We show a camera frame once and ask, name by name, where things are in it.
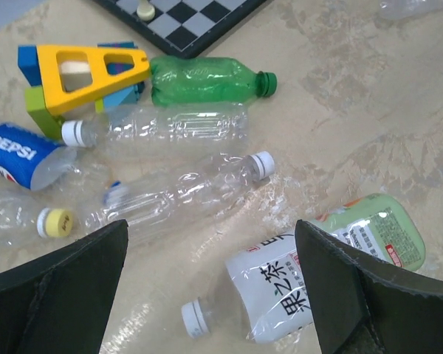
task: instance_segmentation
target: chessboard frame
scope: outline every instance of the chessboard frame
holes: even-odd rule
[[[130,26],[165,54],[173,55],[182,59],[189,59],[199,56],[203,51],[212,46],[212,44],[218,39],[240,24],[249,14],[253,13],[268,0],[246,0],[240,7],[232,11],[223,20],[213,26],[210,31],[198,37],[191,45],[183,50],[168,43],[164,38],[159,37],[149,27],[144,25],[144,22],[138,19],[135,14],[130,14],[119,7],[115,0],[92,1],[99,4],[123,23]]]

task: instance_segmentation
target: pepsi label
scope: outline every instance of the pepsi label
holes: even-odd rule
[[[61,147],[13,123],[0,124],[0,176],[31,189],[36,167]]]

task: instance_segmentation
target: chess piece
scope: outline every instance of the chess piece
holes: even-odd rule
[[[143,21],[150,21],[156,15],[156,9],[149,3],[149,0],[140,0],[140,5],[136,10],[136,14]]]

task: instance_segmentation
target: yellow triangular block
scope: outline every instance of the yellow triangular block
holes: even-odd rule
[[[53,116],[144,81],[151,75],[148,57],[140,49],[54,45],[37,46],[37,49],[44,100],[48,112]],[[92,84],[66,92],[59,66],[67,61],[88,62]],[[110,75],[106,70],[109,63],[133,64],[133,68]]]

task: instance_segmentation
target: marble tabletop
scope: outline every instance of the marble tabletop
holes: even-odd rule
[[[223,333],[194,341],[179,309],[207,292],[230,255],[372,192],[402,203],[427,247],[419,272],[443,280],[443,11],[392,23],[378,18],[378,6],[273,1],[205,53],[277,74],[276,95],[250,108],[249,146],[268,150],[277,174],[228,220],[128,256],[101,353],[319,353],[313,325],[266,346]],[[91,1],[48,1],[2,28],[0,114],[36,130],[24,108],[19,44],[110,41],[160,54]],[[150,103],[148,90],[142,101]],[[0,253],[0,271],[52,247]]]

